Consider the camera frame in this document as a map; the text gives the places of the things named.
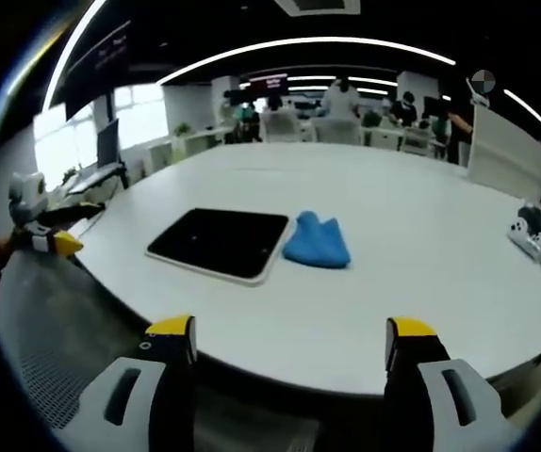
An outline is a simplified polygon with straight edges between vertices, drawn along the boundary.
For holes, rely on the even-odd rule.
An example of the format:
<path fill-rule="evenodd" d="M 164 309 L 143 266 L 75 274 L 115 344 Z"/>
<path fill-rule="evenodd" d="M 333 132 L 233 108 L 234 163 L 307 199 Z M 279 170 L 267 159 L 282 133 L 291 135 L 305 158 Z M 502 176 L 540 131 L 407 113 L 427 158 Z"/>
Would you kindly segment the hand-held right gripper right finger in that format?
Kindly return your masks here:
<path fill-rule="evenodd" d="M 390 451 L 508 451 L 520 437 L 498 392 L 421 320 L 386 321 L 385 371 Z"/>

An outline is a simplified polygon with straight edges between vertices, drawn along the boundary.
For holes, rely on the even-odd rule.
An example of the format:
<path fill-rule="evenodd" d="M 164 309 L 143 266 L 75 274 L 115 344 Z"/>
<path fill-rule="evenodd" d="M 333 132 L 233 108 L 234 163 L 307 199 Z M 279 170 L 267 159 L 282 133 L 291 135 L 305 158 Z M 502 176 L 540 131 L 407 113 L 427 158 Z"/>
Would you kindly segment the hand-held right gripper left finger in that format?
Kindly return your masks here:
<path fill-rule="evenodd" d="M 120 357 L 79 396 L 60 430 L 69 451 L 192 451 L 196 327 L 178 315 L 147 328 L 134 354 Z"/>

